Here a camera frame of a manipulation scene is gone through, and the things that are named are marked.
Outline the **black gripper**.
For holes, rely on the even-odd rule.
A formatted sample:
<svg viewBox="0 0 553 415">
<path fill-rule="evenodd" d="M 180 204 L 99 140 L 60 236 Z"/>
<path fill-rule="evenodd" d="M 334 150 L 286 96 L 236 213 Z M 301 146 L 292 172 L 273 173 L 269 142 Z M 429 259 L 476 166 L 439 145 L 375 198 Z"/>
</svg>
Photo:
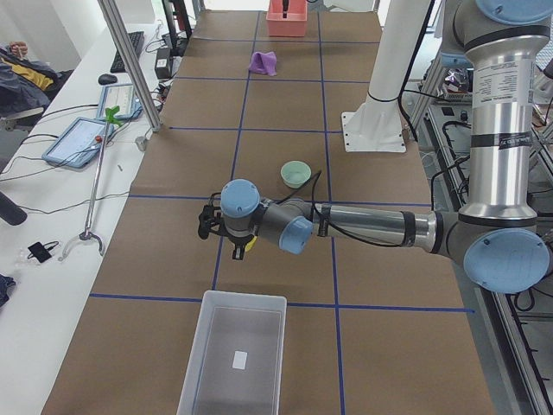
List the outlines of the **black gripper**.
<svg viewBox="0 0 553 415">
<path fill-rule="evenodd" d="M 233 260 L 243 260 L 245 256 L 245 249 L 254 243 L 256 237 L 248 234 L 246 236 L 235 236 L 229 234 L 227 238 L 235 245 L 232 251 Z"/>
</svg>

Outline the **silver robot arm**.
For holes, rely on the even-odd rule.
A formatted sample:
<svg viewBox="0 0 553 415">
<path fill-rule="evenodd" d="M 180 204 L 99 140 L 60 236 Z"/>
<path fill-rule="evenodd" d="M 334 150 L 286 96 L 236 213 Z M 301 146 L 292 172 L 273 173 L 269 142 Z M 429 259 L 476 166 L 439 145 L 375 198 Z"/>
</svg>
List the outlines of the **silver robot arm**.
<svg viewBox="0 0 553 415">
<path fill-rule="evenodd" d="M 199 234 L 227 237 L 243 258 L 256 238 L 298 254 L 310 237 L 344 236 L 371 246 L 422 248 L 452 259 L 483 288 L 525 291 L 550 252 L 526 201 L 532 146 L 533 68 L 550 38 L 549 1 L 449 1 L 442 50 L 474 69 L 467 203 L 455 214 L 384 211 L 263 198 L 245 180 L 228 182 Z"/>
</svg>

